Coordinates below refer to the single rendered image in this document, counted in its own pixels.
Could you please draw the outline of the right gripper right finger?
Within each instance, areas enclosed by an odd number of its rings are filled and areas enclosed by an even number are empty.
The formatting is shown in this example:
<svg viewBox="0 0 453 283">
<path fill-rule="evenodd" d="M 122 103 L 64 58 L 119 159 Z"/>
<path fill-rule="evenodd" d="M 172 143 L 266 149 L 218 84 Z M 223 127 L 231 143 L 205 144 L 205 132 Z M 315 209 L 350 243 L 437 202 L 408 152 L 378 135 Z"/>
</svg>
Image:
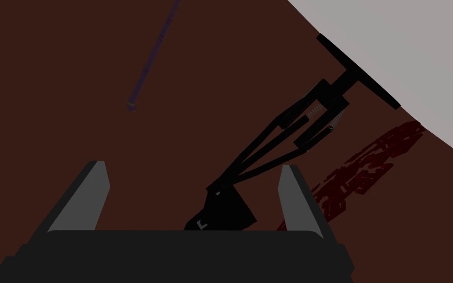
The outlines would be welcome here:
<svg viewBox="0 0 453 283">
<path fill-rule="evenodd" d="M 312 231 L 323 238 L 322 231 L 290 165 L 282 167 L 278 194 L 288 231 Z"/>
</svg>

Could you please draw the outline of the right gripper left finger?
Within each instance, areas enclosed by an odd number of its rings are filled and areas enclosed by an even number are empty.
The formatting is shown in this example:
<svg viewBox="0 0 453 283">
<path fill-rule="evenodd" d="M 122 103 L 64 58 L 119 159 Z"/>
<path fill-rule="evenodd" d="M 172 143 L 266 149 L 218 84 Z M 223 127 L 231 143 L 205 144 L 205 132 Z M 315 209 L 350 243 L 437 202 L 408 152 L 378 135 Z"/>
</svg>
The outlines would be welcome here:
<svg viewBox="0 0 453 283">
<path fill-rule="evenodd" d="M 49 231 L 94 230 L 109 189 L 106 164 L 97 161 L 53 221 Z"/>
</svg>

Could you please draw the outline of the dark purple thin rod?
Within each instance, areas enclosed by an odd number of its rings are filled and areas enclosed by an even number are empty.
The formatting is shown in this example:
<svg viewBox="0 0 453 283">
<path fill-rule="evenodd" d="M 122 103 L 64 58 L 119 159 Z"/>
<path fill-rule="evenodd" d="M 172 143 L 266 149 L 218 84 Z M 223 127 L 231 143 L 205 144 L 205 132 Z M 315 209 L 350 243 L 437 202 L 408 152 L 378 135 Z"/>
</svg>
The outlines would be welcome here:
<svg viewBox="0 0 453 283">
<path fill-rule="evenodd" d="M 135 84 L 133 92 L 128 98 L 127 109 L 129 112 L 135 112 L 137 109 L 137 107 L 136 107 L 137 98 L 142 91 L 142 87 L 145 82 L 145 79 L 146 79 L 146 77 L 149 73 L 149 70 L 150 70 L 150 68 L 158 54 L 158 51 L 164 41 L 164 38 L 165 38 L 165 36 L 168 32 L 168 29 L 171 25 L 171 22 L 177 12 L 180 2 L 181 2 L 181 0 L 175 0 L 174 3 L 172 4 L 170 12 L 167 15 L 166 20 L 164 22 L 164 25 L 162 26 L 161 31 L 159 32 L 159 34 L 156 38 L 156 42 L 155 42 L 154 46 L 152 47 L 150 54 L 148 56 L 148 59 L 142 69 L 142 72 L 141 72 L 136 84 Z"/>
</svg>

